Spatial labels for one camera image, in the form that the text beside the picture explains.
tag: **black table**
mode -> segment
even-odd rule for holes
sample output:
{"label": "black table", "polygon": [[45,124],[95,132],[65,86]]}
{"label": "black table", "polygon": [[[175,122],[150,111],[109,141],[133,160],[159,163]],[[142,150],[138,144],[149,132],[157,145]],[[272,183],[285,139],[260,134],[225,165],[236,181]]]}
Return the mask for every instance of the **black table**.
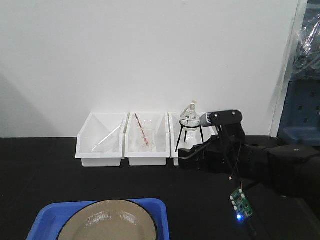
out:
{"label": "black table", "polygon": [[[82,167],[75,149],[75,138],[0,138],[1,240],[26,239],[38,212],[52,203],[139,198],[166,204],[172,240],[251,239],[236,220],[227,175],[182,170],[172,160],[167,166],[123,160],[120,167]],[[261,184],[246,195],[255,211],[255,239],[320,239],[319,221],[302,199]]]}

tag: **beige plate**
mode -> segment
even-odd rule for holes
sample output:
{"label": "beige plate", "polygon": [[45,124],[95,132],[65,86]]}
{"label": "beige plate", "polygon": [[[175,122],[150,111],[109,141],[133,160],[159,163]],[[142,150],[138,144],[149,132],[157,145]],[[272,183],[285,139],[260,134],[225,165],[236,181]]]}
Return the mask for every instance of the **beige plate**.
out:
{"label": "beige plate", "polygon": [[62,228],[58,240],[156,240],[150,214],[127,200],[94,203],[76,213]]}

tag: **green circuit board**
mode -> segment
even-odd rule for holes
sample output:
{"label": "green circuit board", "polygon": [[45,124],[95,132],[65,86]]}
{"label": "green circuit board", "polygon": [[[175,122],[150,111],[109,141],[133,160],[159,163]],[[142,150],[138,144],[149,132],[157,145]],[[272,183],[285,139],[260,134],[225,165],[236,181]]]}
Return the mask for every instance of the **green circuit board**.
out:
{"label": "green circuit board", "polygon": [[238,220],[244,220],[253,214],[249,201],[240,187],[230,195],[230,200]]}

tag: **blue plastic tray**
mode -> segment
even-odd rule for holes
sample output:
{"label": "blue plastic tray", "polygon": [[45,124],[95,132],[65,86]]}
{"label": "blue plastic tray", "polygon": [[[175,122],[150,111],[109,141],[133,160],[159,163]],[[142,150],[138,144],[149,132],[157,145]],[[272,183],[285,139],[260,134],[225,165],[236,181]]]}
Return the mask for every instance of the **blue plastic tray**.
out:
{"label": "blue plastic tray", "polygon": [[[131,199],[144,207],[154,218],[158,240],[170,240],[167,208],[163,201],[155,198]],[[35,219],[26,240],[56,240],[64,224],[79,210],[97,201],[53,203],[43,208]]]}

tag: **storage bin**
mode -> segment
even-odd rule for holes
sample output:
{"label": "storage bin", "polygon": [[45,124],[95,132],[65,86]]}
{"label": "storage bin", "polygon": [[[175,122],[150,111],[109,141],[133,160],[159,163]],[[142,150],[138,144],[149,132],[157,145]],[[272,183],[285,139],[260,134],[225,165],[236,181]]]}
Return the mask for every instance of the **storage bin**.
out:
{"label": "storage bin", "polygon": [[127,113],[90,113],[76,138],[75,157],[84,167],[120,166],[127,120]]}
{"label": "storage bin", "polygon": [[166,165],[170,157],[168,114],[131,113],[124,156],[129,159],[130,166]]}
{"label": "storage bin", "polygon": [[[167,208],[156,198],[132,199],[154,218],[159,240],[170,240]],[[36,217],[26,240],[56,240],[65,223],[78,211],[96,201],[53,203],[43,208]]]}
{"label": "storage bin", "polygon": [[287,144],[320,146],[320,80],[289,83],[278,137]]}
{"label": "storage bin", "polygon": [[[179,154],[176,151],[176,146],[178,143],[179,133],[181,130],[180,121],[181,113],[169,113],[169,124],[170,124],[170,141],[171,141],[171,158],[173,159],[174,165],[179,165]],[[206,142],[212,135],[215,135],[214,128],[212,126],[202,127],[203,141]],[[179,142],[178,149],[191,149],[194,145],[202,144],[200,128],[196,131],[188,131],[185,141],[185,129],[182,130],[181,138]]]}

